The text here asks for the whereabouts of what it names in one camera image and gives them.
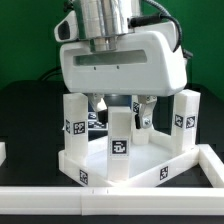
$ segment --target black table surface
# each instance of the black table surface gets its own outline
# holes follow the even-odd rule
[[[201,93],[197,144],[210,144],[224,161],[224,103],[200,85],[187,88]],[[0,141],[6,143],[7,159],[0,167],[0,186],[80,186],[58,169],[58,152],[64,149],[63,82],[20,81],[0,91]],[[130,105],[130,97],[109,105]],[[159,98],[153,123],[170,133],[173,97]],[[90,132],[90,140],[106,132]],[[211,187],[200,166],[160,187]],[[0,216],[0,223],[223,223],[219,216]]]

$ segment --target screw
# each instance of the screw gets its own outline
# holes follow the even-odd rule
[[[146,118],[144,123],[145,123],[145,125],[149,125],[151,122],[150,122],[150,120],[148,118]]]

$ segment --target green wall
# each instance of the green wall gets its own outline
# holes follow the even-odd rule
[[[54,26],[63,18],[64,0],[1,0],[0,88],[16,80],[37,79],[59,65]],[[194,53],[188,81],[224,99],[224,1],[158,0],[178,18],[183,46]],[[145,14],[154,12],[143,4]]]

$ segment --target black cable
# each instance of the black cable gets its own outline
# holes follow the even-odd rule
[[[46,71],[43,75],[41,75],[39,78],[38,78],[38,81],[42,81],[44,80],[49,74],[53,73],[53,72],[56,72],[58,70],[61,70],[61,66],[57,66],[55,68],[52,68],[48,71]]]
[[[177,40],[176,46],[173,50],[173,52],[175,52],[179,48],[179,46],[181,45],[181,42],[182,42],[182,39],[183,39],[183,32],[182,32],[182,28],[180,26],[180,23],[178,22],[177,19],[175,19],[174,17],[171,16],[171,14],[168,12],[168,10],[165,7],[163,7],[158,2],[155,2],[154,0],[143,0],[143,1],[147,2],[148,4],[153,6],[154,8],[158,9],[161,12],[161,14],[160,14],[161,19],[168,19],[175,24],[175,26],[177,28],[177,32],[178,32],[178,40]]]
[[[168,15],[163,15],[161,13],[156,13],[156,14],[153,14],[151,16],[140,16],[140,17],[131,18],[131,20],[129,21],[129,26],[134,28],[134,27],[138,27],[138,26],[146,26],[146,25],[150,25],[150,24],[157,24],[157,23],[162,22],[163,19],[167,19],[167,20],[172,21],[177,28],[178,39],[177,39],[176,46],[173,50],[173,52],[175,52],[179,48],[179,46],[181,45],[181,42],[182,42],[182,39],[183,39],[183,33],[182,33],[180,23],[174,17],[168,16]]]
[[[58,76],[58,75],[62,75],[62,73],[61,72],[58,72],[58,73],[49,74],[47,77],[45,77],[44,79],[42,79],[42,81],[47,81],[49,78],[51,78],[53,76]]]
[[[177,19],[175,19],[172,16],[160,14],[160,18],[161,19],[168,19],[168,20],[172,21],[175,24],[176,28],[177,28],[178,39],[177,39],[176,46],[175,46],[175,48],[173,50],[173,52],[175,52],[181,46],[182,39],[183,39],[183,32],[182,32],[182,28],[180,26],[180,23],[178,22]]]
[[[153,6],[154,8],[158,9],[164,15],[171,16],[170,13],[168,12],[168,10],[166,8],[164,8],[158,2],[155,2],[153,0],[143,0],[143,1],[147,2],[148,4],[150,4],[151,6]]]

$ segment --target metal cylinder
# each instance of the metal cylinder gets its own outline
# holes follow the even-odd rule
[[[81,39],[95,52],[115,50],[116,37],[131,32],[128,19],[141,14],[139,0],[76,0],[74,8]]]

